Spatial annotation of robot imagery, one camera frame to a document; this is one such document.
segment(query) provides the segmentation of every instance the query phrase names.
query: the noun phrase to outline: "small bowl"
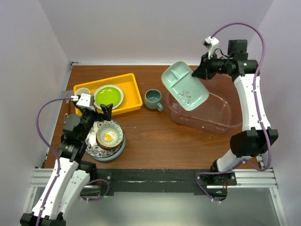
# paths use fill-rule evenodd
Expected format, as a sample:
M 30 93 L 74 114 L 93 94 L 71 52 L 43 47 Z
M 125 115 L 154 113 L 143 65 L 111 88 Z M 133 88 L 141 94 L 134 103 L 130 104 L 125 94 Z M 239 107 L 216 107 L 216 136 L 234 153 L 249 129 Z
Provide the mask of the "small bowl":
M 122 128 L 112 121 L 106 121 L 99 127 L 96 141 L 103 149 L 115 148 L 123 141 Z
M 115 85 L 105 85 L 99 87 L 94 92 L 94 105 L 101 109 L 100 105 L 109 105 L 113 104 L 113 109 L 121 105 L 123 101 L 123 91 L 120 87 Z
M 79 88 L 74 95 L 81 95 L 83 93 L 87 93 L 87 94 L 90 94 L 90 90 L 88 88 L 85 88 L 85 87 L 82 87 L 82 88 Z

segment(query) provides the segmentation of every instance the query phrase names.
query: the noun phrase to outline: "mug handle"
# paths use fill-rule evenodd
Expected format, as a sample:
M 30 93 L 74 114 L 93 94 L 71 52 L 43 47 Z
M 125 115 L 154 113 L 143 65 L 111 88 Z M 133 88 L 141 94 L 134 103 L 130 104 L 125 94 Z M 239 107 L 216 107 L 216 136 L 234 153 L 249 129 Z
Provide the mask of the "mug handle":
M 163 105 L 161 103 L 158 103 L 157 106 L 158 106 L 157 109 L 159 111 L 163 111 Z

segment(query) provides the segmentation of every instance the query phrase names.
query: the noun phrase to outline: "wooden table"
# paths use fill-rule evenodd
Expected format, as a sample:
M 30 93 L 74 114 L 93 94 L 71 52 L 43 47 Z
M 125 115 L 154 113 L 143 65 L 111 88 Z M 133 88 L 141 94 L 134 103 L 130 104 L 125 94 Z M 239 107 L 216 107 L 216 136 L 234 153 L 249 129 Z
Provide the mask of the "wooden table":
M 147 109 L 113 116 L 127 137 L 123 153 L 110 162 L 98 162 L 85 153 L 82 160 L 96 163 L 98 168 L 110 169 L 208 169 L 213 161 L 222 157 L 230 147 L 230 137 L 241 128 L 224 135 L 213 134 L 173 122 L 166 105 L 167 90 L 161 82 L 161 75 L 168 66 L 73 66 L 66 90 L 74 85 L 134 73 L 141 97 L 149 89 L 162 93 L 162 112 Z M 58 117 L 51 145 L 58 150 L 63 129 L 66 103 Z M 45 163 L 52 168 L 54 155 L 49 152 Z

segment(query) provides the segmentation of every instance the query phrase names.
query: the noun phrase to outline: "white wall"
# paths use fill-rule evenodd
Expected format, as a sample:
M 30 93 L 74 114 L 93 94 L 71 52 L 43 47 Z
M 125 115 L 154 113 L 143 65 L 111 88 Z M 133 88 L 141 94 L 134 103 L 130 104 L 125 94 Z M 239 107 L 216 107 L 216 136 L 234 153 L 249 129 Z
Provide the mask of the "white wall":
M 39 0 L 64 52 L 81 63 L 199 63 L 203 39 L 222 25 L 258 27 L 272 0 Z M 253 32 L 232 27 L 229 39 Z
M 59 97 L 68 60 L 37 0 L 0 3 L 0 219 L 16 226 L 35 166 L 46 146 L 35 129 L 38 109 Z M 42 114 L 50 140 L 59 104 Z
M 301 224 L 301 2 L 275 0 L 260 31 L 266 41 L 266 57 L 261 69 L 261 90 L 266 114 L 279 139 L 272 146 L 273 167 L 289 224 Z M 261 54 L 254 37 L 250 57 Z

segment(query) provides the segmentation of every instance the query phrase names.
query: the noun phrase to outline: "sectioned plate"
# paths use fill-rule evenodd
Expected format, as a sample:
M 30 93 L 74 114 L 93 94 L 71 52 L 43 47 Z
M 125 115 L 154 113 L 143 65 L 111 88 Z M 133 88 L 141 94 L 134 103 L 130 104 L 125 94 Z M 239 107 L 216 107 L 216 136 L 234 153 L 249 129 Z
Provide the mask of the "sectioned plate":
M 197 108 L 209 97 L 206 87 L 191 74 L 191 68 L 185 62 L 178 61 L 161 77 L 164 86 L 186 111 Z

